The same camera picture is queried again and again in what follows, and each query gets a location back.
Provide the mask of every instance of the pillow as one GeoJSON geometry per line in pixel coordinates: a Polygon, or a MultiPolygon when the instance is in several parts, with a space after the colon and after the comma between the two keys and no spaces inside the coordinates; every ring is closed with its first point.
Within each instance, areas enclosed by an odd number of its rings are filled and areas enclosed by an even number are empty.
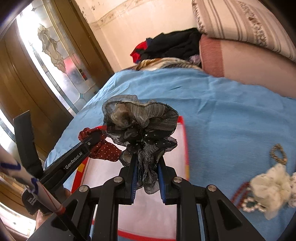
{"type": "Polygon", "coordinates": [[[273,51],[203,34],[200,58],[203,70],[212,76],[261,85],[281,96],[296,98],[296,64],[273,51]]]}
{"type": "Polygon", "coordinates": [[[192,8],[201,33],[256,44],[296,61],[285,29],[258,0],[192,0],[192,8]]]}

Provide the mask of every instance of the blue stripe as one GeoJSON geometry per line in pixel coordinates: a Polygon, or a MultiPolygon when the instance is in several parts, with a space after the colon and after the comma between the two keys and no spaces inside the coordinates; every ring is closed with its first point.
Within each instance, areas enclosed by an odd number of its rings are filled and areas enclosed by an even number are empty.
{"type": "Polygon", "coordinates": [[[36,178],[31,178],[31,183],[34,185],[35,190],[32,191],[32,193],[38,195],[38,185],[37,185],[38,179],[36,178]]]}
{"type": "Polygon", "coordinates": [[[13,164],[9,164],[9,163],[3,163],[1,162],[0,163],[0,166],[2,168],[5,168],[5,169],[11,169],[11,170],[20,170],[21,168],[21,165],[17,162],[17,165],[13,165],[13,164]]]}

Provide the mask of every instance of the pink pillow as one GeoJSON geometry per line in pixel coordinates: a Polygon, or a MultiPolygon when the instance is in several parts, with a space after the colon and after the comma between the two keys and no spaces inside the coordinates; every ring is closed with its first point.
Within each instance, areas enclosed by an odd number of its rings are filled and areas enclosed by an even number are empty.
{"type": "Polygon", "coordinates": [[[266,48],[202,35],[203,70],[243,84],[261,85],[281,96],[296,98],[296,64],[266,48]]]}

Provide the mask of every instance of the white lace scrunchie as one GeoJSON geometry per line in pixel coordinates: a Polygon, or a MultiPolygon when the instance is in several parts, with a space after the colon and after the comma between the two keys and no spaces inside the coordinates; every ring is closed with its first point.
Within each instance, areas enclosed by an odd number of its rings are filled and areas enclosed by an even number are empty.
{"type": "MultiPolygon", "coordinates": [[[[266,207],[264,215],[267,220],[274,218],[279,209],[286,202],[291,201],[292,190],[296,198],[296,174],[293,176],[294,185],[291,187],[290,175],[286,172],[286,167],[278,163],[266,174],[260,174],[250,181],[254,200],[266,207]]],[[[296,205],[296,199],[293,199],[291,203],[296,205]]]]}
{"type": "Polygon", "coordinates": [[[296,207],[296,172],[290,178],[291,198],[288,201],[290,207],[296,207]]]}

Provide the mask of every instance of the blue bedsheet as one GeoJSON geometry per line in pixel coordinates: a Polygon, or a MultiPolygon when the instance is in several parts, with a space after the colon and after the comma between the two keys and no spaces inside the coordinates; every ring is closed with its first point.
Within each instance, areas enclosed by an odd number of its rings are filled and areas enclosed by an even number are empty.
{"type": "MultiPolygon", "coordinates": [[[[215,184],[231,198],[243,182],[275,164],[269,151],[276,143],[288,156],[288,173],[295,171],[296,101],[194,69],[116,73],[71,121],[46,165],[76,145],[83,128],[101,125],[102,104],[120,94],[135,94],[143,102],[155,99],[184,117],[192,184],[215,184]]],[[[70,189],[73,179],[64,186],[70,189]]],[[[294,212],[285,206],[270,221],[258,211],[244,215],[267,241],[274,241],[294,212]]]]}

